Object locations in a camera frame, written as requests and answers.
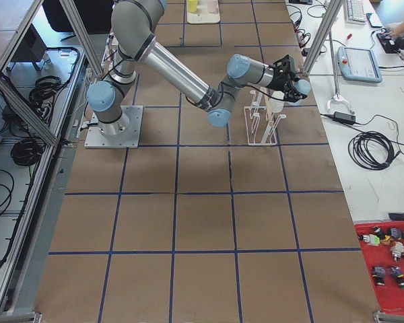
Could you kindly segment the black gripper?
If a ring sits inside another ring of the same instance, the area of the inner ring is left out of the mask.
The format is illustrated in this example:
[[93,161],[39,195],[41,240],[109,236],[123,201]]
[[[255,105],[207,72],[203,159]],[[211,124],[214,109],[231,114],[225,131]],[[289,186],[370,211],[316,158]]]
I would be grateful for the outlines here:
[[268,65],[273,72],[273,77],[267,88],[284,93],[285,102],[297,102],[300,99],[306,99],[304,94],[300,94],[294,87],[294,83],[300,78],[296,75],[294,59],[290,55]]

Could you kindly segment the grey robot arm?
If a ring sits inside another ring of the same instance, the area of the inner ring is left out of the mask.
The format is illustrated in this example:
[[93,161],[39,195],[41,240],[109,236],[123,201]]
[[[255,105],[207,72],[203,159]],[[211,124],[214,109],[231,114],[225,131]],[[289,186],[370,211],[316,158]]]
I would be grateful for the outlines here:
[[281,92],[282,99],[289,103],[307,98],[310,84],[297,76],[294,60],[288,55],[266,65],[235,54],[224,79],[212,88],[157,41],[156,26],[166,6],[166,1],[118,1],[112,10],[112,31],[119,42],[115,60],[110,73],[92,84],[87,93],[99,131],[105,137],[122,135],[129,128],[130,118],[121,101],[135,81],[136,63],[151,67],[180,90],[193,106],[207,113],[208,122],[215,127],[228,124],[243,87],[259,85]]

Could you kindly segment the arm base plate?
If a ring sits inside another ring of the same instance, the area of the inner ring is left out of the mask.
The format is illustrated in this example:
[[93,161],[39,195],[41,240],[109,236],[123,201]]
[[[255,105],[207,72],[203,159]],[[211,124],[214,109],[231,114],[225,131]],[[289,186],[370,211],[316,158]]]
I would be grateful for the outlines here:
[[137,149],[143,120],[143,106],[121,106],[122,116],[114,123],[105,124],[98,121],[95,113],[85,140],[86,149]]

